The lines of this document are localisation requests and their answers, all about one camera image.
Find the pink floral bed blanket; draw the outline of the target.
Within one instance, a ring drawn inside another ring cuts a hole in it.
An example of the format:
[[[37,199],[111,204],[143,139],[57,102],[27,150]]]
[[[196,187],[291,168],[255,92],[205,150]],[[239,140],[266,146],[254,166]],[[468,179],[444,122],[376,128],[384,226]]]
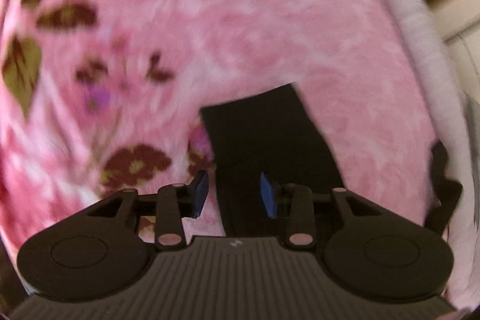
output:
[[[436,135],[384,0],[1,0],[1,237],[212,166],[199,109],[295,83],[352,191],[422,223]]]

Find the striped lilac quilt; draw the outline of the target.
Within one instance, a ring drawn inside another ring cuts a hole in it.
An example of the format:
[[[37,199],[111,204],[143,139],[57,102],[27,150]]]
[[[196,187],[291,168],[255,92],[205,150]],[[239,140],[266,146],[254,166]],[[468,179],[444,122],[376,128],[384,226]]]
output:
[[[479,131],[469,126],[468,99],[447,46],[424,0],[385,0],[411,55],[438,138],[448,156],[448,175],[463,185],[449,224],[455,264],[448,298],[456,307],[479,306]]]

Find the black garment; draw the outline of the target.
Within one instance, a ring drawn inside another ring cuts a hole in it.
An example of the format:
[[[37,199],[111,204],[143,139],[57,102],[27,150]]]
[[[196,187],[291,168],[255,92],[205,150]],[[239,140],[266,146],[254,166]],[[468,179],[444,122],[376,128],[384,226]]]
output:
[[[230,237],[280,236],[285,220],[270,218],[260,189],[266,175],[322,194],[342,188],[335,157],[292,85],[203,107],[216,166],[216,195]]]

